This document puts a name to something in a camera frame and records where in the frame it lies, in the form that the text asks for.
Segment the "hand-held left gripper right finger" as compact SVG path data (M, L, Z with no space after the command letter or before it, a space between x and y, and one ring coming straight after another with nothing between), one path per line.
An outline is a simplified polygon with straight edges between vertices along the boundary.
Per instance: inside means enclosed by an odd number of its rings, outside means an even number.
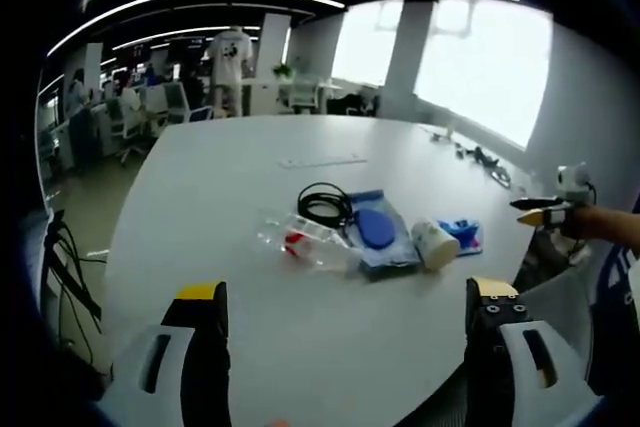
M578 353L510 284L466 281L467 426L594 426L602 398Z

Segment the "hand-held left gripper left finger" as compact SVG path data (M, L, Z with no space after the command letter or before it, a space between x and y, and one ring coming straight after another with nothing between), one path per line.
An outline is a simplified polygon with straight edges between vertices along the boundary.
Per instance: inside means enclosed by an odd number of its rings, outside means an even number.
M229 426L227 285L181 289L162 321L115 360L110 421L115 426Z

